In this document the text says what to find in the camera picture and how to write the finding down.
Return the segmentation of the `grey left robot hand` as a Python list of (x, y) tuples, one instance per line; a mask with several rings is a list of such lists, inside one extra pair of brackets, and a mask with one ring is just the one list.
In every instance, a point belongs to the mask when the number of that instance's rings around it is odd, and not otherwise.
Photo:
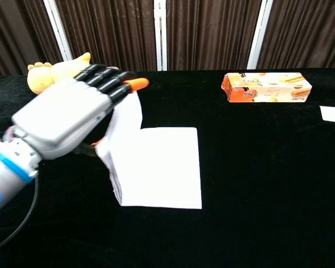
[(147, 78), (93, 64), (45, 89), (12, 116), (13, 141), (42, 159), (73, 151), (128, 95), (148, 86)]

